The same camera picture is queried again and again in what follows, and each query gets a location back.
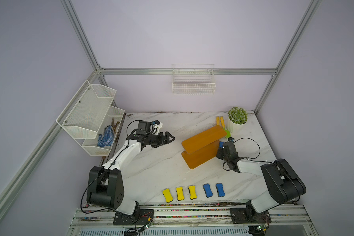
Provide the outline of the yellow eraser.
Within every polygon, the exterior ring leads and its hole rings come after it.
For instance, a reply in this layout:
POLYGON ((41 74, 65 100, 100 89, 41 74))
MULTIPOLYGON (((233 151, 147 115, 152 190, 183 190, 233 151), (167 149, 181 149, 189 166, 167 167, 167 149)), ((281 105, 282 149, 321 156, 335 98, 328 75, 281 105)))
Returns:
POLYGON ((185 199, 182 186, 176 188, 176 193, 178 201, 183 201, 185 199))

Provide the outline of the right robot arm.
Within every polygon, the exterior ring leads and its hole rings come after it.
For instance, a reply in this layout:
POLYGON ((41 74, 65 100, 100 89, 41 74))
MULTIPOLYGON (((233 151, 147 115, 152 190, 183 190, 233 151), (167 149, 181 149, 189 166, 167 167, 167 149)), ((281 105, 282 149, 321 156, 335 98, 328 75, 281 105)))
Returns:
POLYGON ((249 216, 299 199, 306 193, 305 184, 285 159, 259 161, 240 157, 235 142, 232 141, 220 144, 216 157, 223 160, 231 171, 264 178, 267 190, 246 203, 246 212, 249 216))

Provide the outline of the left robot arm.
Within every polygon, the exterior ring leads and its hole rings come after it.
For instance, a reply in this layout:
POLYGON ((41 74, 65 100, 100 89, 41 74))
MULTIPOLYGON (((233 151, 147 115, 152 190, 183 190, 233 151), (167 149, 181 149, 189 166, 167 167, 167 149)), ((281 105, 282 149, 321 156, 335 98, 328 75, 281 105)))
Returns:
POLYGON ((138 217, 139 203, 126 196, 123 172, 146 146, 158 148, 174 140, 175 137, 169 132, 130 134, 124 146, 112 159, 101 167, 94 166, 90 170, 89 182, 85 190, 87 203, 109 208, 128 216, 138 217))

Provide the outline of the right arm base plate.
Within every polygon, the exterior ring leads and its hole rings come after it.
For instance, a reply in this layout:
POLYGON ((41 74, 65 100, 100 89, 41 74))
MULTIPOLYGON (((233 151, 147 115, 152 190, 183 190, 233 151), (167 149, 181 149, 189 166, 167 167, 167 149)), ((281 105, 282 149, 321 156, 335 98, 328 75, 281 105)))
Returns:
POLYGON ((253 212, 248 208, 231 208, 230 216, 234 224, 269 224, 271 218, 267 211, 253 212))

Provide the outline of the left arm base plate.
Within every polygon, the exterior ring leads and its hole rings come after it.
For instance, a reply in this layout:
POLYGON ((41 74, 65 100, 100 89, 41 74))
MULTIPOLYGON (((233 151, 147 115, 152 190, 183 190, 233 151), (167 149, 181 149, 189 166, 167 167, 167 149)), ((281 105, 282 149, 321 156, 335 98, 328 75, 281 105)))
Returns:
POLYGON ((136 210, 135 215, 126 215, 116 212, 113 225, 115 226, 144 226, 154 218, 154 209, 140 209, 136 210))

